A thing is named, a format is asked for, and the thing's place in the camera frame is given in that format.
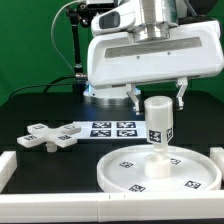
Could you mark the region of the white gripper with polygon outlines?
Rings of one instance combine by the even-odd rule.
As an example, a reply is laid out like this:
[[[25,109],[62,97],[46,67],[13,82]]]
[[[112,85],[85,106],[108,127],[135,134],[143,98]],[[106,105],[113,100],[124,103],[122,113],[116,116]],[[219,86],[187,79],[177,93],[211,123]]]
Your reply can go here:
[[[177,79],[176,109],[182,110],[186,77],[211,77],[224,69],[220,34],[219,22],[212,20],[173,28],[166,40],[136,43],[127,32],[97,36],[88,49],[88,81],[95,88],[127,84],[133,110],[140,115],[141,91],[134,84]]]

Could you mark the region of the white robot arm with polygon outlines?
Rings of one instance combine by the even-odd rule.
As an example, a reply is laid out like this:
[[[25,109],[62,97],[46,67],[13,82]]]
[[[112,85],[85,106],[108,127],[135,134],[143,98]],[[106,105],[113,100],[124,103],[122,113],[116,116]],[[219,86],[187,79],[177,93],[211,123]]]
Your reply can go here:
[[[84,96],[103,105],[131,99],[142,106],[138,85],[175,81],[177,105],[188,81],[224,69],[216,20],[197,18],[181,25],[178,14],[187,0],[118,0],[118,6],[94,17],[87,57]]]

